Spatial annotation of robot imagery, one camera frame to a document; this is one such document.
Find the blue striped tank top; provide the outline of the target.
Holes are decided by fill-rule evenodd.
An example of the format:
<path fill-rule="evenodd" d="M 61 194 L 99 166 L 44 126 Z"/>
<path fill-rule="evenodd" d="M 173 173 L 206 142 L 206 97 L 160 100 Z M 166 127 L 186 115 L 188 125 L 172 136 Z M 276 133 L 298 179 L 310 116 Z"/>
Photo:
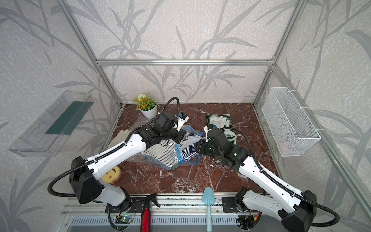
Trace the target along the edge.
<path fill-rule="evenodd" d="M 198 153 L 195 149 L 195 144 L 203 139 L 203 133 L 195 133 L 187 131 L 183 140 L 175 145 L 177 155 L 180 157 L 180 161 L 190 161 Z"/>

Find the green striped tank top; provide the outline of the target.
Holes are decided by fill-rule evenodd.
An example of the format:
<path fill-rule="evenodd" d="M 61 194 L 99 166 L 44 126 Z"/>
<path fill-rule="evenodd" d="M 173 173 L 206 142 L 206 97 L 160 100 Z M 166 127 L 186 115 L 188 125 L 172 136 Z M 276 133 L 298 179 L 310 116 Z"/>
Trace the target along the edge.
<path fill-rule="evenodd" d="M 214 124 L 218 128 L 232 127 L 231 115 L 228 114 L 206 114 L 206 125 Z M 237 144 L 237 135 L 233 130 L 224 129 L 224 134 L 231 143 L 231 145 Z"/>

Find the clear vacuum bag blue zipper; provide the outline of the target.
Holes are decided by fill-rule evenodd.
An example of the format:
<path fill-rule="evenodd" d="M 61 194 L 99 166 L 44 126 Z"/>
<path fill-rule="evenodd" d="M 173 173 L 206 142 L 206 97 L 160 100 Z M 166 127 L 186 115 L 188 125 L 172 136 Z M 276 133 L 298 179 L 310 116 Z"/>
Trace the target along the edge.
<path fill-rule="evenodd" d="M 139 152 L 126 161 L 149 164 L 166 170 L 199 164 L 201 156 L 196 152 L 194 145 L 204 139 L 205 134 L 190 125 L 184 125 L 182 128 L 186 135 L 179 144 L 173 140 L 163 140 L 160 144 Z"/>

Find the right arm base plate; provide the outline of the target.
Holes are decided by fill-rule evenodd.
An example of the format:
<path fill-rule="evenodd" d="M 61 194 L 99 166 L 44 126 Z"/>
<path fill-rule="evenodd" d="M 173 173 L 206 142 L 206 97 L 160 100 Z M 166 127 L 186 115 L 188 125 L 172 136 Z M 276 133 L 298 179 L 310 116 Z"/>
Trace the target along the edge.
<path fill-rule="evenodd" d="M 257 214 L 257 210 L 240 210 L 235 202 L 234 197 L 222 197 L 221 198 L 221 206 L 223 208 L 224 213 L 247 213 L 247 214 Z"/>

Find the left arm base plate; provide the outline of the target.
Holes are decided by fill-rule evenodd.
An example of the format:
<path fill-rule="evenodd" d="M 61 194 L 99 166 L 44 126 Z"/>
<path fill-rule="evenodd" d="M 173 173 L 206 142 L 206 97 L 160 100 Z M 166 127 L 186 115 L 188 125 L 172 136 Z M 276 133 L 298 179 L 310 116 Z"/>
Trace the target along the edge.
<path fill-rule="evenodd" d="M 110 214 L 119 214 L 119 213 L 142 213 L 144 209 L 145 198 L 144 197 L 134 197 L 129 201 L 125 199 L 123 203 L 119 206 L 106 206 L 105 213 L 110 211 Z"/>

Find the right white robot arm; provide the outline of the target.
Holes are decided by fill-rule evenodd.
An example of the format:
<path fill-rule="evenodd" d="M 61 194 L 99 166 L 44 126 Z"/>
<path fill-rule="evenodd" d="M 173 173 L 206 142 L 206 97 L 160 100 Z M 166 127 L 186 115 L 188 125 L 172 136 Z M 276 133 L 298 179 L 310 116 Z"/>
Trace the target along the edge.
<path fill-rule="evenodd" d="M 225 130 L 213 124 L 205 126 L 206 139 L 196 143 L 195 149 L 201 155 L 218 158 L 222 164 L 251 179 L 268 193 L 268 196 L 263 196 L 249 188 L 241 189 L 236 195 L 240 211 L 251 209 L 267 214 L 280 221 L 288 232 L 308 232 L 311 227 L 330 227 L 340 221 L 337 212 L 317 203 L 314 193 L 293 187 L 265 168 L 255 156 L 248 139 L 245 139 L 247 148 L 232 145 Z"/>

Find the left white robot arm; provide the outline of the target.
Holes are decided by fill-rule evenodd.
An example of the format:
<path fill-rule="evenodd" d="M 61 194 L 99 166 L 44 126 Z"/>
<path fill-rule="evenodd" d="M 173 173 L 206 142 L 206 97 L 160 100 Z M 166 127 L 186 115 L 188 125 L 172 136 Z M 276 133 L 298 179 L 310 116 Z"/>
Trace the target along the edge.
<path fill-rule="evenodd" d="M 175 116 L 159 114 L 147 124 L 133 129 L 126 140 L 118 145 L 87 159 L 75 158 L 70 170 L 49 183 L 48 193 L 57 197 L 76 197 L 80 204 L 90 202 L 112 206 L 122 204 L 128 195 L 121 188 L 104 182 L 103 176 L 118 164 L 160 144 L 161 141 L 172 140 L 180 143 L 186 134 L 182 127 L 188 120 L 189 117 L 184 112 Z M 53 186 L 64 177 L 69 178 L 73 193 L 60 193 L 53 189 Z"/>

